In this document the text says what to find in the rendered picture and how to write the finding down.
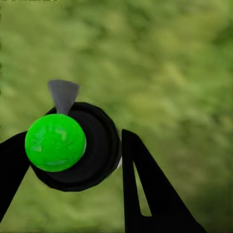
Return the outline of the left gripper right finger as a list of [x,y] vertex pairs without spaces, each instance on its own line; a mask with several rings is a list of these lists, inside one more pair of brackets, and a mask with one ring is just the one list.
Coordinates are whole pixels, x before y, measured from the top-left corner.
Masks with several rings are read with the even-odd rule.
[[[140,137],[122,130],[125,233],[204,233]],[[133,162],[151,216],[141,214]]]

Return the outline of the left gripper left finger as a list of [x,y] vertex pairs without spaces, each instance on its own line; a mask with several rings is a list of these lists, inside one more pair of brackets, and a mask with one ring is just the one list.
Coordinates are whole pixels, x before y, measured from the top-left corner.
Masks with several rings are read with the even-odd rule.
[[0,223],[31,165],[25,151],[26,134],[19,133],[0,144]]

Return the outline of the pesticide atomizer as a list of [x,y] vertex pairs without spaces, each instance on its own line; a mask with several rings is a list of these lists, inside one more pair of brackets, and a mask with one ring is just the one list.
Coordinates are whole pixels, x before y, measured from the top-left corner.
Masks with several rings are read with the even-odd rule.
[[48,187],[81,192],[97,186],[122,164],[118,128],[99,107],[76,102],[81,87],[55,80],[49,83],[54,100],[25,138],[25,151],[36,176]]

